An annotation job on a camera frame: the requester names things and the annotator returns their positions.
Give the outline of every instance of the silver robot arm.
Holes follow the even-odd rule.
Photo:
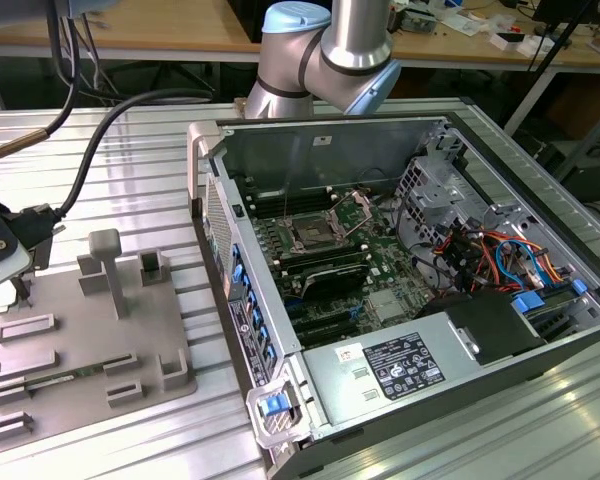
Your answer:
[[[272,5],[262,28],[258,78],[246,118],[313,114],[313,95],[348,115],[375,112],[400,75],[387,32],[390,0]]]
[[[74,17],[88,11],[105,9],[118,0],[55,0],[55,2],[61,17]],[[0,1],[0,27],[44,18],[47,3],[48,0]]]

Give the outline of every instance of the wooden table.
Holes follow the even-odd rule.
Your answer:
[[[466,0],[465,6],[486,17],[513,15],[527,33],[535,25],[497,1]],[[120,0],[97,20],[108,26],[92,27],[102,59],[258,61],[259,45],[249,41],[227,0]],[[393,56],[406,67],[524,71],[529,66],[528,58],[498,50],[485,34],[469,37],[442,24],[433,35],[399,32],[393,38]],[[587,46],[589,38],[572,39],[520,105],[508,131],[517,128],[557,73],[600,73],[600,55]],[[48,43],[44,22],[0,29],[0,56],[49,57]]]

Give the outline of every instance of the power supply label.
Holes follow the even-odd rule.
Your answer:
[[[364,356],[389,400],[445,380],[417,332],[364,349]]]

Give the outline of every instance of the aluminum workbench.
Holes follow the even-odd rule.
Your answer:
[[[388,102],[454,109],[474,126],[497,128],[457,99]],[[319,112],[334,112],[319,106]],[[0,143],[48,123],[55,112],[0,112]],[[61,202],[104,110],[75,112],[54,137],[0,161],[0,200],[12,209]],[[87,234],[117,228],[125,256],[160,248],[171,258],[198,391],[156,407],[0,454],[4,478],[265,478],[262,454],[223,338],[187,207],[186,129],[235,116],[231,106],[137,108],[109,129],[80,201],[55,239],[45,274],[76,268]],[[533,185],[515,144],[503,159]],[[600,256],[600,224],[565,200],[561,187],[534,186]],[[311,478],[600,478],[600,343],[545,374],[428,423]]]

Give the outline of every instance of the cable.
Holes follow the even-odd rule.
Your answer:
[[[93,41],[93,35],[91,34],[91,27],[89,26],[89,20],[87,19],[86,14],[82,14],[80,16],[80,20],[82,21],[82,28],[84,30],[84,35],[87,38],[87,42],[85,47],[87,47],[87,51],[91,57],[91,61],[93,62],[93,67],[95,68],[95,72],[93,73],[93,86],[94,88],[98,88],[98,83],[100,81],[100,56],[98,55],[98,50],[96,49],[96,44]]]
[[[193,90],[189,88],[174,88],[168,90],[158,90],[155,92],[146,92],[141,93],[140,95],[136,95],[121,104],[112,108],[102,119],[98,127],[96,128],[91,140],[89,141],[89,145],[84,152],[84,156],[82,157],[82,162],[80,163],[80,168],[78,169],[78,175],[71,187],[71,191],[67,196],[67,199],[64,201],[62,206],[56,210],[56,215],[60,218],[63,218],[67,215],[69,210],[75,205],[78,200],[78,196],[82,191],[82,187],[84,186],[85,180],[87,178],[87,174],[89,173],[89,167],[91,166],[91,162],[93,161],[93,157],[98,150],[98,146],[100,142],[104,138],[107,133],[108,128],[111,124],[124,112],[129,110],[132,107],[138,106],[144,102],[151,100],[159,100],[159,99],[174,99],[174,98],[192,98],[197,100],[207,100],[205,95],[209,95],[209,92],[205,90]]]
[[[394,220],[394,225],[395,225],[395,229],[396,229],[396,238],[398,239],[398,243],[400,244],[400,246],[402,248],[404,248],[407,253],[409,255],[411,255],[414,259],[416,259],[416,261],[422,263],[423,265],[426,265],[430,268],[433,268],[437,273],[440,273],[442,275],[444,275],[445,277],[453,280],[453,275],[451,275],[451,273],[447,272],[446,270],[434,265],[433,263],[425,260],[424,258],[420,258],[417,255],[415,255],[411,249],[413,247],[418,247],[418,246],[427,246],[427,247],[433,247],[433,245],[430,242],[419,242],[419,243],[415,243],[413,245],[411,245],[411,247],[407,247],[404,242],[402,241],[402,238],[400,237],[400,222],[402,220],[402,214],[404,213],[404,209],[407,206],[407,197],[402,197],[402,202],[400,203],[400,208],[398,209],[398,219]]]
[[[64,124],[69,118],[73,107],[78,99],[78,83],[80,78],[80,46],[77,40],[76,26],[73,20],[67,19],[67,25],[69,28],[69,50],[71,52],[71,85],[69,86],[69,94],[67,100],[60,111],[60,114],[55,118],[53,122],[46,128],[47,135],[51,136],[53,133]]]
[[[434,264],[436,267],[438,266],[438,260],[440,260],[440,257],[435,257],[435,258],[433,259],[433,264]],[[440,276],[440,272],[438,272],[437,270],[436,270],[436,277],[437,277],[437,280],[436,280],[436,286],[435,286],[435,289],[434,289],[434,290],[435,290],[436,292],[439,292],[439,291],[440,291],[440,282],[442,281],[442,277]]]
[[[497,231],[489,231],[489,230],[467,230],[467,233],[480,233],[483,234],[487,237],[493,237],[494,239],[498,240],[499,242],[502,242],[504,240],[516,240],[520,243],[524,243],[525,245],[528,245],[532,248],[537,249],[538,251],[542,251],[544,250],[543,247],[541,247],[538,244],[535,244],[533,242],[530,242],[529,240],[527,240],[526,238],[522,238],[522,237],[512,237],[509,235],[505,235],[504,233],[500,233]],[[558,275],[558,273],[555,271],[553,265],[551,264],[551,261],[549,260],[549,255],[548,254],[544,254],[542,255],[542,257],[546,257],[546,265],[547,265],[547,271],[549,273],[549,276],[551,277],[551,280],[553,280],[555,283],[560,283],[562,282],[562,277],[560,275]]]
[[[47,24],[49,29],[49,42],[51,45],[51,56],[53,58],[54,67],[57,75],[60,77],[65,84],[69,85],[70,79],[64,69],[62,64],[62,49],[60,45],[60,21],[58,19],[57,10],[55,7],[55,3],[49,8],[50,13],[47,15]],[[96,98],[98,100],[108,100],[114,102],[124,102],[126,100],[135,98],[133,96],[117,94],[117,93],[108,93],[102,90],[95,90],[85,85],[80,85],[80,94]],[[210,92],[205,92],[204,95],[198,95],[198,97],[204,96],[207,99],[211,99],[212,95]],[[154,101],[151,103],[146,103],[150,105],[168,105],[173,104],[174,101],[170,100],[168,102],[160,102]]]
[[[64,53],[66,54],[66,56],[71,58],[71,48],[69,46],[69,36],[67,35],[67,29],[65,28],[64,22],[62,20],[60,20],[60,32],[62,33],[62,40],[64,42],[64,45],[61,45],[61,48],[64,51]],[[78,36],[78,39],[82,39],[77,28],[76,28],[76,35]],[[91,88],[91,84],[89,83],[89,80],[87,80],[87,77],[85,77],[84,73],[80,73],[80,80],[82,80],[82,82],[87,87]],[[102,103],[102,105],[104,107],[113,106],[113,105],[107,103],[107,101],[104,99],[100,99],[100,102]]]
[[[527,15],[526,13],[524,13],[522,11],[523,8],[526,8],[527,10],[531,10],[532,12],[535,12],[536,9],[532,9],[531,7],[527,7],[526,5],[520,5],[516,10],[518,10],[518,12],[520,12],[522,15],[524,15],[527,18],[530,18],[531,20],[533,20],[533,15]]]
[[[597,206],[596,206],[595,203],[594,204],[586,204],[586,203],[584,203],[583,205],[585,207],[587,207],[589,210],[592,210],[592,211],[596,212],[598,214],[598,216],[600,217],[600,210],[598,210],[598,208],[597,208]]]
[[[533,69],[533,66],[536,63],[536,58],[538,58],[538,54],[542,50],[542,44],[544,43],[544,39],[547,38],[548,31],[549,31],[549,25],[545,25],[544,32],[542,32],[542,37],[540,38],[540,45],[538,45],[538,48],[536,49],[536,53],[533,56],[531,63],[529,64],[529,68],[527,68],[527,72],[530,72]]]
[[[498,268],[503,273],[503,275],[510,278],[514,282],[516,282],[524,290],[525,286],[524,286],[524,283],[522,282],[522,280],[520,280],[520,278],[518,278],[517,276],[515,276],[512,273],[510,273],[509,271],[507,271],[507,269],[504,268],[504,265],[502,265],[502,260],[500,259],[500,254],[502,253],[502,247],[504,247],[504,245],[507,243],[512,243],[514,245],[518,245],[523,250],[525,250],[526,253],[529,255],[529,257],[531,258],[531,262],[533,263],[533,266],[536,269],[536,272],[538,272],[538,275],[540,275],[540,278],[542,278],[543,282],[551,284],[551,285],[553,284],[553,281],[551,281],[551,279],[549,278],[549,275],[542,268],[540,268],[540,265],[538,265],[538,262],[536,261],[536,257],[533,254],[533,252],[531,251],[531,249],[524,243],[519,242],[518,240],[504,240],[500,243],[500,245],[498,245],[498,248],[496,248],[496,263],[498,264]]]
[[[558,40],[554,43],[554,45],[553,45],[553,47],[551,47],[551,50],[549,51],[549,53],[544,57],[544,59],[542,60],[542,63],[540,63],[540,66],[536,69],[535,73],[533,74],[533,79],[531,80],[531,84],[530,84],[529,88],[520,97],[521,100],[517,103],[512,103],[511,107],[507,108],[504,111],[504,113],[500,116],[499,124],[501,126],[504,126],[507,124],[507,122],[515,114],[520,103],[522,103],[522,99],[526,98],[527,95],[529,94],[529,92],[531,92],[531,90],[537,85],[537,83],[540,80],[540,78],[542,77],[542,75],[544,75],[544,72],[546,72],[547,68],[549,68],[549,65],[551,65],[551,62],[553,62],[553,59],[556,57],[556,55],[558,55],[560,50],[562,50],[562,47],[565,45],[565,43],[567,43],[567,40],[569,39],[569,37],[571,36],[573,31],[576,29],[576,27],[578,26],[580,21],[587,14],[587,12],[589,11],[589,8],[591,7],[591,4],[594,1],[595,0],[585,0],[582,3],[582,8],[580,9],[580,11],[571,19],[571,21],[567,25],[567,28],[565,28],[562,31],[562,34],[560,35]]]
[[[358,176],[356,177],[356,183],[360,183],[362,181],[363,177],[369,172],[378,172],[385,179],[390,180],[389,175],[387,175],[387,173],[384,170],[382,170],[380,167],[369,167],[369,168],[365,168],[362,172],[360,172],[358,174]]]
[[[500,274],[498,273],[498,269],[496,268],[496,264],[493,261],[493,258],[491,258],[491,254],[489,253],[489,249],[487,248],[487,245],[484,243],[484,239],[482,240],[482,251],[484,252],[484,255],[487,257],[487,262],[489,262],[489,266],[491,267],[491,272],[493,273],[493,281],[496,284],[500,283]]]
[[[47,19],[49,20],[51,13],[55,15],[54,0],[49,0],[48,5]],[[5,143],[4,145],[0,145],[0,159],[47,140],[64,124],[76,104],[78,98],[78,79],[80,78],[80,50],[75,24],[73,23],[73,20],[68,20],[68,22],[69,49],[71,53],[71,80],[68,83],[69,92],[67,93],[67,99],[65,100],[64,106],[57,117],[46,128],[35,130],[27,135]]]
[[[482,5],[482,6],[480,6],[480,7],[471,7],[471,8],[465,8],[464,6],[462,6],[462,5],[458,4],[458,3],[456,3],[456,1],[455,1],[455,0],[449,0],[449,1],[450,1],[451,3],[453,3],[453,4],[454,4],[456,7],[460,7],[460,8],[462,8],[463,10],[470,11],[470,10],[482,10],[483,8],[490,7],[491,5],[493,5],[494,3],[496,3],[498,0],[491,0],[490,2],[486,3],[485,5]]]

